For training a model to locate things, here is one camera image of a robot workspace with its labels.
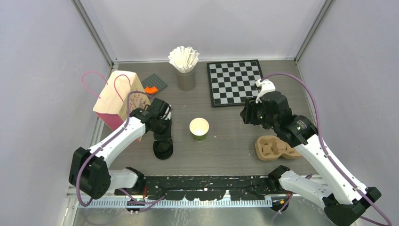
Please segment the green paper cup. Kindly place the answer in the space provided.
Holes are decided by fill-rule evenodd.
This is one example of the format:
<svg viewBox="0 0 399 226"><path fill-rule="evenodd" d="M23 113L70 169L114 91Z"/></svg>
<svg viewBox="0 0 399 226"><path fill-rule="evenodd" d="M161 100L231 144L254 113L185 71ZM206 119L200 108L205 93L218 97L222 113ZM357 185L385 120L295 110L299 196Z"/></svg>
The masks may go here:
<svg viewBox="0 0 399 226"><path fill-rule="evenodd" d="M204 118L195 118L190 122L189 130L194 140L201 142L209 131L209 123Z"/></svg>

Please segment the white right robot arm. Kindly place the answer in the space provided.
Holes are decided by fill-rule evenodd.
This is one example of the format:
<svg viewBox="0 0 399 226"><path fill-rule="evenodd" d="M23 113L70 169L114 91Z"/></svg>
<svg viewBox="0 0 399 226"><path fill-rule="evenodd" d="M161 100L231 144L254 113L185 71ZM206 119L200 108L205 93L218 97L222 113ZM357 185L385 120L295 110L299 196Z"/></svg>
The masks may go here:
<svg viewBox="0 0 399 226"><path fill-rule="evenodd" d="M336 158L319 135L317 127L303 115L292 114L287 98L279 91L248 97L240 116L245 124L273 129L277 137L297 150L323 177L326 186L303 178L285 166L269 173L269 188L301 195L324 210L337 226L349 226L382 195L376 187L359 182Z"/></svg>

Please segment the stack of black lids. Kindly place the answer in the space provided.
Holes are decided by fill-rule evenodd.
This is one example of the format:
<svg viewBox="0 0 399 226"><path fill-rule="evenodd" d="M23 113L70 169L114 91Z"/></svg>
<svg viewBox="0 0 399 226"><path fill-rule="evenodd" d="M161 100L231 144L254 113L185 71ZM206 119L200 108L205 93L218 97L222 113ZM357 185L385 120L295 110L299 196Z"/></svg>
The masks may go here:
<svg viewBox="0 0 399 226"><path fill-rule="evenodd" d="M173 154L173 140L155 140L153 142L153 152L154 155L160 160L166 160L170 158Z"/></svg>

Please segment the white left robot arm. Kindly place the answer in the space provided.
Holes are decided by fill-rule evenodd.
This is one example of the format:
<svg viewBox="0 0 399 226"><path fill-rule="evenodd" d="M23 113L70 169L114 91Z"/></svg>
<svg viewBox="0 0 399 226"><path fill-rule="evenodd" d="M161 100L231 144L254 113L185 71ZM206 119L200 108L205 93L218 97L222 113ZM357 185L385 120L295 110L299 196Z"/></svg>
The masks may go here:
<svg viewBox="0 0 399 226"><path fill-rule="evenodd" d="M107 191L127 189L133 195L144 190L144 176L132 167L110 170L109 166L131 143L147 132L153 133L154 155L165 160L173 154L172 108L155 98L145 109L134 109L127 119L104 140L89 149L78 148L72 157L69 183L97 200Z"/></svg>

